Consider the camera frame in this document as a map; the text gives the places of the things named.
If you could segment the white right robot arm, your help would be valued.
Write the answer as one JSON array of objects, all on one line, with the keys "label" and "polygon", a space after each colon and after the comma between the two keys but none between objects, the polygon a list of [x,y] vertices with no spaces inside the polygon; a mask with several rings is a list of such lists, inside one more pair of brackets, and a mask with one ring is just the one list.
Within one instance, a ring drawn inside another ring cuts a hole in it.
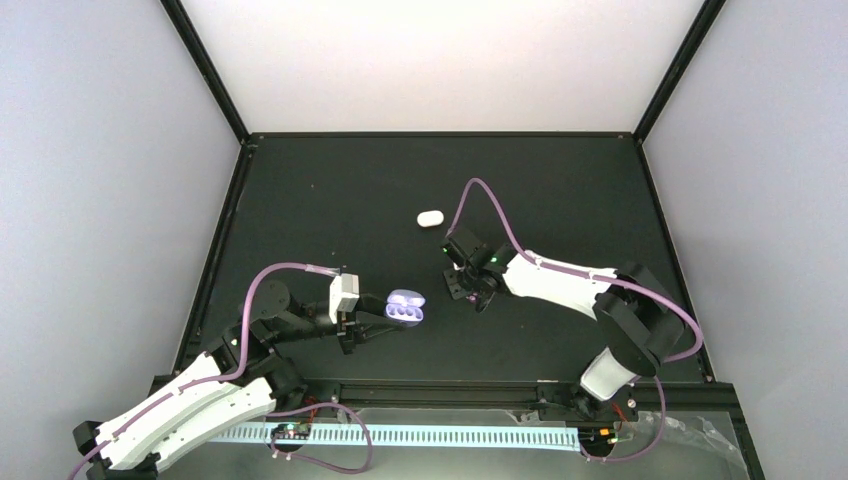
[{"label": "white right robot arm", "polygon": [[555,261],[510,244],[494,249],[459,227],[441,249],[453,266],[443,276],[455,300],[484,311],[498,294],[565,307],[596,322],[605,345],[566,398],[585,420],[637,378],[653,377],[684,333],[685,322],[667,304],[666,292],[644,266],[592,269]]}]

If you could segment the white earbud charging case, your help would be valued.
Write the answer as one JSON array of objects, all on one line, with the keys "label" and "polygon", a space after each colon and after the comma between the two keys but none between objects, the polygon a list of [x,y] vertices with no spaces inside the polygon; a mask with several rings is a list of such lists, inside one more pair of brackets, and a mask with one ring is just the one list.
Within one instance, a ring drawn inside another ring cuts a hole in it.
[{"label": "white earbud charging case", "polygon": [[441,210],[428,210],[416,216],[416,223],[421,228],[434,228],[443,224],[445,219]]}]

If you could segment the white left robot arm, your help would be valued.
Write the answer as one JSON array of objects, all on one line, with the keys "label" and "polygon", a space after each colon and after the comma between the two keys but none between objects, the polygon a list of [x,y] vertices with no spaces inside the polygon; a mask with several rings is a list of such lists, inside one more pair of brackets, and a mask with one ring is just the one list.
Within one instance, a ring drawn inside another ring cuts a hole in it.
[{"label": "white left robot arm", "polygon": [[307,404],[308,385],[284,342],[333,338],[342,351],[423,318],[424,296],[405,289],[386,298],[363,294],[358,279],[335,279],[326,301],[302,303],[279,280],[257,287],[250,323],[226,330],[180,374],[109,421],[73,430],[89,479],[155,479],[178,459],[245,421]]}]

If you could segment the purple earbud charging case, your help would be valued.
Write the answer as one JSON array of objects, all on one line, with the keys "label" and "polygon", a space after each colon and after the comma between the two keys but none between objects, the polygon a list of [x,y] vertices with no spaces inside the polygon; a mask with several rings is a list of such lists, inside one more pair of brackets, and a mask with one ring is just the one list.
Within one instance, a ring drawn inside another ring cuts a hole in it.
[{"label": "purple earbud charging case", "polygon": [[393,290],[386,299],[384,314],[387,318],[407,325],[417,325],[424,319],[425,297],[407,289]]}]

